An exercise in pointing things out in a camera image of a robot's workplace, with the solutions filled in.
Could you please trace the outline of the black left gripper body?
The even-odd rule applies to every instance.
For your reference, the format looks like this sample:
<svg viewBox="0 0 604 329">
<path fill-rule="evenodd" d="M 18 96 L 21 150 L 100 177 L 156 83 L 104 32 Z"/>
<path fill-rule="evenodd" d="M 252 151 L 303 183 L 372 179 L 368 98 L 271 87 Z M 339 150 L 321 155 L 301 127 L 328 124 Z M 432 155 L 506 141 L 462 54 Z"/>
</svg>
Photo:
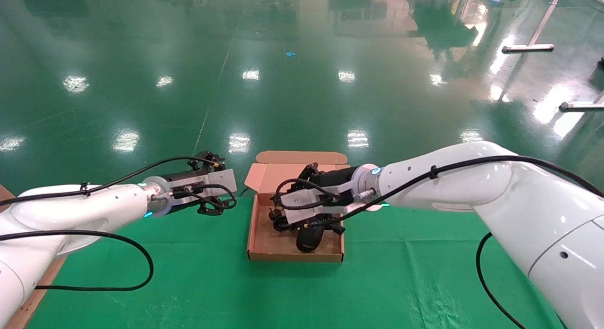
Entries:
<svg viewBox="0 0 604 329">
<path fill-rule="evenodd" d="M 163 179 L 173 184 L 200 184 L 206 181 L 207 173 L 204 171 L 184 171 L 163 175 Z"/>
</svg>

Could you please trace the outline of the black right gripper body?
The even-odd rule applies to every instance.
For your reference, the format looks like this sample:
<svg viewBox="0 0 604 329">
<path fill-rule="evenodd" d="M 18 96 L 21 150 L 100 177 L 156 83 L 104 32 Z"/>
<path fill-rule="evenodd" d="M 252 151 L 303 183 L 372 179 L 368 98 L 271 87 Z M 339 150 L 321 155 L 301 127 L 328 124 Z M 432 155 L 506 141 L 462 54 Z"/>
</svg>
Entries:
<svg viewBox="0 0 604 329">
<path fill-rule="evenodd" d="M 344 168 L 331 171 L 315 170 L 309 177 L 310 188 L 319 187 L 326 189 L 330 186 L 339 186 L 353 180 L 357 168 Z"/>
</svg>

